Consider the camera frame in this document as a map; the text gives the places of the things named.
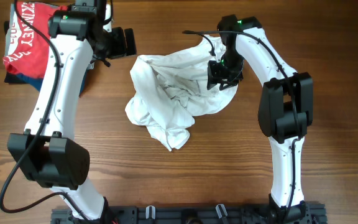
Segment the white t-shirt black print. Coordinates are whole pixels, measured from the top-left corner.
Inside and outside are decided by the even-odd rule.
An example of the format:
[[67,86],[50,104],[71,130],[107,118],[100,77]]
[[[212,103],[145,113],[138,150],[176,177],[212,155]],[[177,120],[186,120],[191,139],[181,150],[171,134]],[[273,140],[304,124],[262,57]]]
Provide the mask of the white t-shirt black print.
[[190,138],[195,117],[215,114],[234,98],[237,89],[207,89],[208,62],[225,51],[219,37],[169,55],[140,55],[130,70],[135,95],[125,112],[132,124],[147,128],[151,138],[169,151],[180,149]]

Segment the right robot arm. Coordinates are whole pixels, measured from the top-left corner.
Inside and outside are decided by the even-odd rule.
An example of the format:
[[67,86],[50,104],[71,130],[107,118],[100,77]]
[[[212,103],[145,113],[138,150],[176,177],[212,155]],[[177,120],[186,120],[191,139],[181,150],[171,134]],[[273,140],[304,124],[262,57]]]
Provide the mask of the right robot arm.
[[301,220],[306,217],[301,151],[313,120],[313,80],[309,73],[298,73],[284,62],[255,17],[224,16],[217,33],[226,51],[218,61],[209,61],[207,89],[236,86],[243,79],[245,62],[253,69],[262,84],[258,122],[272,149],[269,220]]

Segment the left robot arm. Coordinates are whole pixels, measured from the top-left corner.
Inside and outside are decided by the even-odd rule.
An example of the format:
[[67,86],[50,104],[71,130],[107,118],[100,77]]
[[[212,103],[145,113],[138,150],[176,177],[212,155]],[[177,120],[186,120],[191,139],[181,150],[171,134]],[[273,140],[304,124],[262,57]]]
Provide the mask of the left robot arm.
[[73,223],[116,223],[108,201],[88,178],[89,152],[74,140],[76,108],[90,64],[135,55],[132,29],[112,27],[110,1],[76,1],[48,20],[44,80],[24,131],[7,148],[27,180],[49,189],[69,206]]

